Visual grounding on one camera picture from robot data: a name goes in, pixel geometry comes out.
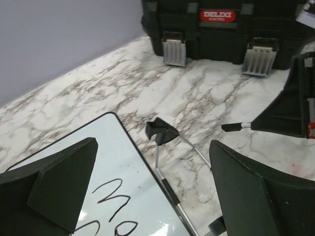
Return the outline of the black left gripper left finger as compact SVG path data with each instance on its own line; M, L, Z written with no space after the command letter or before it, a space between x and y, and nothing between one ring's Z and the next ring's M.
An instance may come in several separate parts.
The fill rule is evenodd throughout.
M98 143L85 138L0 175L2 236L74 233L93 172Z

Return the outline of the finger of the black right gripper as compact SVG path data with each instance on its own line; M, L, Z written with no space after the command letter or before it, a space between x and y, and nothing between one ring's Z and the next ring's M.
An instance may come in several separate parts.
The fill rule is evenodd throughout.
M275 100L251 122L251 130L315 138L315 53L293 58L286 84Z

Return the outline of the white whiteboard marker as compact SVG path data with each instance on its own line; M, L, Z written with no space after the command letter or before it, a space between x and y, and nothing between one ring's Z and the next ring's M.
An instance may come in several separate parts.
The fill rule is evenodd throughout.
M241 128L242 129L251 128L251 123L250 122L243 122L243 123L241 123Z

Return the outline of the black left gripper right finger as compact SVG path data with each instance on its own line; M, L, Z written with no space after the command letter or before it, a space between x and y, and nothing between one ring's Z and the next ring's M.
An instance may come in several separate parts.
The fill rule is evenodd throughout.
M217 140L209 148L222 216L213 235L313 236L315 183L252 160Z

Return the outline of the black marker cap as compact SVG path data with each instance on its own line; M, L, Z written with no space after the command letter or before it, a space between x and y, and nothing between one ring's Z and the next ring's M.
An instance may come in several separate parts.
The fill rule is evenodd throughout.
M223 124L223 125L221 125L221 128L225 132L240 131L243 129L241 123Z

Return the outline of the white whiteboard black frame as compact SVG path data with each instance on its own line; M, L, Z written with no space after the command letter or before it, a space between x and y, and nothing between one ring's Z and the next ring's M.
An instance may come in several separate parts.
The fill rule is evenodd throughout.
M8 171L95 138L98 151L74 234L76 236L195 236L197 231L154 173L115 113L105 113Z

